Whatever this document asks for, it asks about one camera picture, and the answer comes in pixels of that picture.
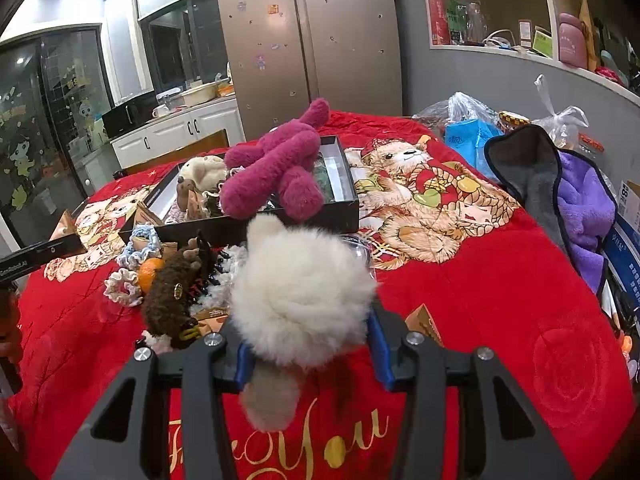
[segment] silver screw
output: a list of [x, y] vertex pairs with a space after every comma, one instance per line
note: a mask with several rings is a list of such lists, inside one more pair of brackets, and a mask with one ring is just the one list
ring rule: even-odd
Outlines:
[[476, 353], [478, 354], [478, 357], [482, 359], [482, 361], [490, 361], [495, 356], [494, 351], [487, 346], [481, 346], [476, 351]]
[[218, 346], [219, 344], [222, 344], [224, 340], [225, 338], [218, 332], [214, 332], [204, 336], [204, 344], [207, 346]]
[[137, 348], [135, 352], [133, 352], [133, 358], [136, 361], [146, 361], [151, 357], [151, 348], [143, 346], [142, 348]]
[[409, 332], [406, 335], [406, 341], [410, 345], [416, 346], [424, 342], [424, 335], [421, 334], [420, 332]]

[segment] shelf ledge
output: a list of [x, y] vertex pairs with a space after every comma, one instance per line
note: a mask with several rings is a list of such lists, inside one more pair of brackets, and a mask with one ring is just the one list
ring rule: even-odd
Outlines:
[[517, 57], [519, 59], [526, 59], [528, 61], [532, 61], [534, 63], [542, 63], [545, 65], [553, 66], [555, 68], [559, 68], [560, 70], [564, 70], [565, 72], [571, 72], [575, 75], [583, 77], [585, 79], [589, 79], [596, 84], [604, 86], [609, 90], [615, 92], [621, 97], [631, 101], [636, 106], [640, 107], [640, 96], [634, 94], [631, 90], [624, 88], [622, 85], [618, 83], [614, 83], [613, 81], [609, 81], [603, 76], [590, 72], [589, 70], [585, 70], [583, 68], [575, 68], [573, 66], [569, 66], [561, 61], [557, 61], [555, 59], [549, 59], [548, 57], [536, 56], [534, 54], [523, 54], [521, 52], [517, 52], [514, 50], [505, 50], [502, 48], [492, 48], [485, 46], [471, 46], [471, 45], [431, 45], [432, 50], [463, 50], [468, 52], [481, 52], [483, 54], [497, 54], [499, 56], [509, 56], [509, 57]]

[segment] pink plush toy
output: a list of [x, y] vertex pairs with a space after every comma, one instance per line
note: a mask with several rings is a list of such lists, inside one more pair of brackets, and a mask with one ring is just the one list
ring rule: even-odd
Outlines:
[[317, 128], [328, 120], [329, 105], [324, 99], [316, 99], [302, 117], [262, 136], [257, 144], [230, 148], [225, 155], [226, 166], [245, 169], [222, 186], [223, 212], [233, 218], [249, 218], [275, 191], [294, 220], [307, 220], [320, 211], [324, 197], [312, 171], [320, 149]]

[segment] red box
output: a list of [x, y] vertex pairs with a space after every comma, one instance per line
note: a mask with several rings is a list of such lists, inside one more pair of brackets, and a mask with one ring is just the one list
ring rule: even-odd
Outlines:
[[434, 45], [451, 44], [449, 20], [447, 19], [447, 0], [428, 0], [431, 18], [431, 43]]

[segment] blue scrunchie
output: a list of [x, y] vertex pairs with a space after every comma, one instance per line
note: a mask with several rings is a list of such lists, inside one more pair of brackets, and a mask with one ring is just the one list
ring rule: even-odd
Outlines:
[[136, 225], [131, 232], [131, 237], [133, 238], [134, 236], [146, 238], [149, 243], [141, 251], [135, 251], [133, 249], [133, 241], [129, 240], [120, 256], [116, 257], [116, 263], [120, 267], [129, 270], [138, 270], [142, 262], [148, 258], [160, 257], [160, 238], [151, 224]]

